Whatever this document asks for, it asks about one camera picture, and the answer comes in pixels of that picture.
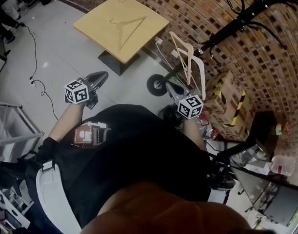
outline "yellow tabletop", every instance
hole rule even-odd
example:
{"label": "yellow tabletop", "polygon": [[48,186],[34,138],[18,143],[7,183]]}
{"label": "yellow tabletop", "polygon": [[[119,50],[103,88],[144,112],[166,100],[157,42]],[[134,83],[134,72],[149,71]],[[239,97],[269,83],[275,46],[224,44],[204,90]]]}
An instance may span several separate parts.
{"label": "yellow tabletop", "polygon": [[108,0],[74,27],[127,63],[169,21],[136,0]]}

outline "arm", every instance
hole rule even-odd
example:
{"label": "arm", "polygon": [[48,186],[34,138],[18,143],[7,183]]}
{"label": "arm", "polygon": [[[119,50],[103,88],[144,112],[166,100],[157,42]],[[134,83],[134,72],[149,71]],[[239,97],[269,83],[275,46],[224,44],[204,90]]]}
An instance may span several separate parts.
{"label": "arm", "polygon": [[82,121],[83,104],[71,104],[51,130],[49,137],[59,142],[78,123]]}
{"label": "arm", "polygon": [[199,135],[199,127],[194,119],[183,120],[183,134],[191,139],[201,150],[207,152],[206,144]]}

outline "wooden hanger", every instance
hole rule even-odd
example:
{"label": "wooden hanger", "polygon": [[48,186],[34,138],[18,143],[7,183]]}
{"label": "wooden hanger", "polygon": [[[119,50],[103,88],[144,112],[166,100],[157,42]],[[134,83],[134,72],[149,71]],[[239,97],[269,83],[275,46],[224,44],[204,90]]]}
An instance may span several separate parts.
{"label": "wooden hanger", "polygon": [[[143,21],[146,19],[147,17],[141,17],[141,18],[138,18],[138,19],[133,19],[133,20],[130,20],[130,21],[122,21],[122,22],[119,22],[119,23],[115,23],[117,24],[117,27],[119,29],[119,50],[121,50],[123,48],[123,46],[125,45],[125,43],[130,39],[130,37],[134,34],[134,32],[139,28],[139,26],[143,23]],[[131,24],[133,22],[136,22],[136,21],[140,21],[141,22],[138,24],[138,26],[133,30],[133,32],[129,35],[129,37],[125,40],[125,42],[122,44],[121,43],[121,38],[122,38],[122,31],[123,31],[123,26],[126,26],[128,24]]]}
{"label": "wooden hanger", "polygon": [[[180,61],[181,61],[181,64],[182,64],[182,67],[183,67],[183,70],[184,70],[184,73],[186,75],[186,78],[187,78],[187,84],[190,85],[190,82],[191,82],[191,60],[192,60],[192,56],[193,56],[193,53],[194,53],[194,49],[193,49],[193,46],[187,42],[184,42],[182,39],[180,39],[179,36],[177,36],[174,32],[170,31],[169,34],[171,35],[172,37],[172,40],[175,44],[175,47],[176,47],[176,51],[178,53],[178,56],[180,58]],[[187,63],[187,71],[185,70],[185,63],[180,55],[180,51],[178,50],[178,47],[177,47],[177,44],[176,44],[176,41],[175,39],[180,42],[187,50],[187,57],[188,57],[188,63]]]}
{"label": "wooden hanger", "polygon": [[[178,50],[185,54],[186,56],[188,55],[188,53],[180,48],[178,48]],[[199,94],[202,95],[202,100],[205,100],[206,99],[206,92],[205,92],[205,71],[204,71],[204,63],[203,61],[200,59],[200,58],[197,58],[196,56],[192,56],[192,60],[194,60],[198,67],[199,67],[199,74],[200,74],[200,77],[201,77],[201,89],[202,89],[202,92],[199,90],[198,88],[198,85],[196,83],[196,81],[194,80],[193,76],[191,75],[191,78],[196,86],[196,89],[198,90]]]}

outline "brick wall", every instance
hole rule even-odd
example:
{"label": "brick wall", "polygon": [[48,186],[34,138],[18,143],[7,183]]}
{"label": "brick wall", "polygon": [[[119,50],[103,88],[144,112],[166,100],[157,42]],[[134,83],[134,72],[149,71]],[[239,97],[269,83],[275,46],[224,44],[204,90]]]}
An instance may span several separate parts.
{"label": "brick wall", "polygon": [[[69,1],[90,10],[106,0]],[[236,17],[225,0],[137,1],[170,21],[161,34],[161,48],[173,65],[178,61],[170,55],[174,49],[168,34],[170,30],[186,41],[189,41],[189,34],[199,41],[205,41]],[[240,0],[231,2],[235,9],[239,9]],[[245,5],[249,6],[252,2],[245,0]],[[232,70],[258,110],[273,110],[278,117],[282,116],[291,123],[291,137],[280,141],[277,153],[298,157],[298,11],[276,4],[261,13],[255,21],[262,22],[276,32],[288,49],[284,50],[264,30],[246,28],[244,33],[238,32],[214,49],[215,57],[222,63],[221,67],[205,53],[206,79]],[[298,171],[292,182],[298,184]]]}

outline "black cable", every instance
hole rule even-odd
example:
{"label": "black cable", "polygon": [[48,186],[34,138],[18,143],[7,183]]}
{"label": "black cable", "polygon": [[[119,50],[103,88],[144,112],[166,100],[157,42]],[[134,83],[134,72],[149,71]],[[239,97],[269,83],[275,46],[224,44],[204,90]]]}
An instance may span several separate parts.
{"label": "black cable", "polygon": [[37,65],[37,56],[36,56],[36,51],[37,51],[36,40],[35,40],[35,37],[33,36],[32,32],[30,31],[30,28],[29,28],[28,26],[26,26],[25,24],[23,24],[23,26],[26,27],[26,28],[28,29],[28,32],[31,34],[31,36],[32,36],[32,38],[33,38],[33,40],[34,40],[34,46],[35,46],[35,63],[36,63],[36,67],[35,67],[35,71],[34,71],[33,75],[30,77],[31,84],[34,84],[35,81],[39,81],[39,82],[43,85],[43,90],[44,90],[44,91],[42,91],[42,92],[40,93],[40,95],[41,95],[41,96],[43,96],[43,95],[47,95],[47,96],[48,96],[48,98],[49,98],[50,101],[51,101],[52,113],[53,113],[53,115],[55,116],[55,118],[58,120],[58,117],[57,117],[56,114],[55,114],[55,109],[54,109],[54,107],[53,107],[53,102],[52,102],[50,96],[46,93],[46,87],[45,87],[45,85],[43,84],[43,82],[42,82],[41,80],[35,80],[35,79],[33,79],[33,76],[35,75],[35,73],[36,73],[36,71],[37,71],[37,67],[38,67],[38,65]]}
{"label": "black cable", "polygon": [[30,77],[30,80],[31,80],[31,79],[33,79],[33,76],[34,76],[34,74],[36,73],[36,71],[37,71],[37,67],[38,67],[38,65],[37,65],[37,57],[36,57],[36,50],[37,50],[37,47],[36,47],[35,37],[33,36],[32,32],[30,31],[30,28],[29,28],[28,26],[26,26],[26,25],[24,25],[24,26],[28,29],[28,32],[29,32],[29,33],[31,34],[31,36],[33,37],[33,40],[34,40],[34,46],[35,46],[35,63],[36,63],[36,68],[35,68],[35,71],[34,71],[33,75]]}
{"label": "black cable", "polygon": [[44,91],[42,91],[42,92],[40,93],[40,95],[41,95],[41,96],[43,96],[43,95],[47,95],[47,96],[48,96],[48,98],[49,98],[50,101],[51,101],[53,115],[54,115],[55,118],[58,120],[58,117],[57,117],[56,114],[55,114],[55,109],[53,108],[53,102],[52,102],[50,96],[46,93],[46,87],[45,87],[45,85],[42,83],[41,80],[33,80],[31,83],[34,84],[35,81],[39,81],[39,82],[43,85],[43,90],[44,90]]}

